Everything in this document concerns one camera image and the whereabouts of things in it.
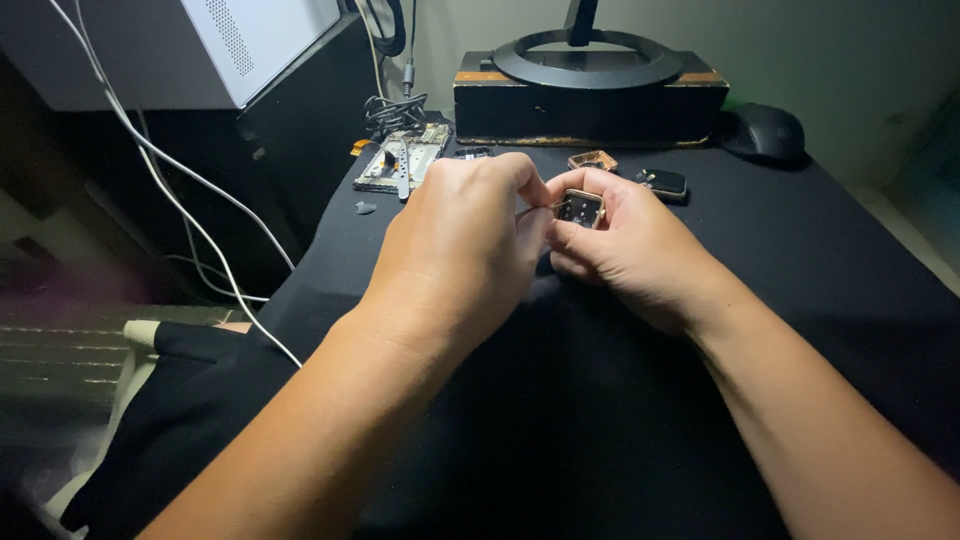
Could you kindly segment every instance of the wall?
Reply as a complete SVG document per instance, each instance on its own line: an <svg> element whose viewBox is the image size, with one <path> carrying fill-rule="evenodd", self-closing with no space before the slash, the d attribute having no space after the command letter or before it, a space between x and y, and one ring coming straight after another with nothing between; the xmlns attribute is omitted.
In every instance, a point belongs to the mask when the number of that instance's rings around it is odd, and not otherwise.
<svg viewBox="0 0 960 540"><path fill-rule="evenodd" d="M411 4L404 0L408 33ZM421 0L416 90L430 94L430 109L452 108L466 51L559 28L567 5ZM595 26L696 51L731 83L732 97L794 112L810 154L847 185L885 184L960 83L955 0L603 0ZM393 81L405 59L388 65Z"/></svg>

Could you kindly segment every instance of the watch screen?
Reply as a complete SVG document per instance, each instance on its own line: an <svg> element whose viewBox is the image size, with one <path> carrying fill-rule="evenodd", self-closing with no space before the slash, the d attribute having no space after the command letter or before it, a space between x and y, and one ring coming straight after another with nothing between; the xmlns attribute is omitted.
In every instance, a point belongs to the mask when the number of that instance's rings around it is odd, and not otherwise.
<svg viewBox="0 0 960 540"><path fill-rule="evenodd" d="M557 208L557 219L593 229L600 215L600 207L600 201L567 193L564 201Z"/></svg>

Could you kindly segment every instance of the finger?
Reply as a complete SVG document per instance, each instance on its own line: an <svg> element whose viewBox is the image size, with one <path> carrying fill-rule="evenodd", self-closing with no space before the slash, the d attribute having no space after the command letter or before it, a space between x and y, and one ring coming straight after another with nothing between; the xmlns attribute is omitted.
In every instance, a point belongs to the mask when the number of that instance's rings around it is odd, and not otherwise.
<svg viewBox="0 0 960 540"><path fill-rule="evenodd" d="M604 234L569 221L554 219L546 230L546 243L555 252L596 264L602 251Z"/></svg>
<svg viewBox="0 0 960 540"><path fill-rule="evenodd" d="M575 258L564 255L560 252L550 253L550 265L561 274L572 276L582 282L591 285L602 285L603 282L597 276L596 270Z"/></svg>
<svg viewBox="0 0 960 540"><path fill-rule="evenodd" d="M531 267L540 258L546 228L552 220L553 212L549 209L530 209L516 222L516 254Z"/></svg>
<svg viewBox="0 0 960 540"><path fill-rule="evenodd" d="M636 184L605 170L583 167L552 178L546 188L551 203L559 201L568 189L596 193L603 197L608 212L614 213L623 197L636 189Z"/></svg>
<svg viewBox="0 0 960 540"><path fill-rule="evenodd" d="M506 176L510 181L511 194L515 192L531 208L546 207L553 202L530 156L521 152L509 152L492 158L492 162L508 172Z"/></svg>

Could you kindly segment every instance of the computer mouse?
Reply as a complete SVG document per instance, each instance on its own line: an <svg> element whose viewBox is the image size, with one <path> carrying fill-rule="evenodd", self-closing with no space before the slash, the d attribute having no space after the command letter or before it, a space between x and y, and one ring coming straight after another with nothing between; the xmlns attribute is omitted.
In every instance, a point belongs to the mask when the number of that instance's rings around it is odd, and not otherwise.
<svg viewBox="0 0 960 540"><path fill-rule="evenodd" d="M716 133L722 148L745 160L773 166L806 160L804 127L783 109L748 103L722 112Z"/></svg>

